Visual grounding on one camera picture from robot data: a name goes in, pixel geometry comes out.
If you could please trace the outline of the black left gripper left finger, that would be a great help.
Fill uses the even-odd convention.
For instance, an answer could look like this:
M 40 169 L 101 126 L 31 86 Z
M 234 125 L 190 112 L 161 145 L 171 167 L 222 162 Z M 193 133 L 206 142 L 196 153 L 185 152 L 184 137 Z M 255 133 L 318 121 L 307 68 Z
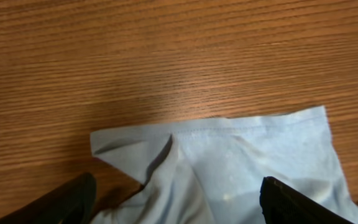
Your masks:
M 86 224 L 95 201 L 96 179 L 85 172 L 0 218 L 0 224 Z

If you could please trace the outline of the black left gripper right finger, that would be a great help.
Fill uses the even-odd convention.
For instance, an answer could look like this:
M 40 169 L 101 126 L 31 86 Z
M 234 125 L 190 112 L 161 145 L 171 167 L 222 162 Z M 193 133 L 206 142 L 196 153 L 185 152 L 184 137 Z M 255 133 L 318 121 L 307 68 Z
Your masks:
M 262 181 L 259 203 L 266 224 L 352 224 L 272 176 Z

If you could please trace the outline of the light blue printed t-shirt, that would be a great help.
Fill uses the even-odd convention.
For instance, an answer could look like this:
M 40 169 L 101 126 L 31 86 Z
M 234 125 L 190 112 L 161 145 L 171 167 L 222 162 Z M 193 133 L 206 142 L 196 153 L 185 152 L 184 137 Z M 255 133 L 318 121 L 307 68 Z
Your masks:
M 266 176 L 358 223 L 323 106 L 103 129 L 90 140 L 94 157 L 144 187 L 94 223 L 263 223 Z

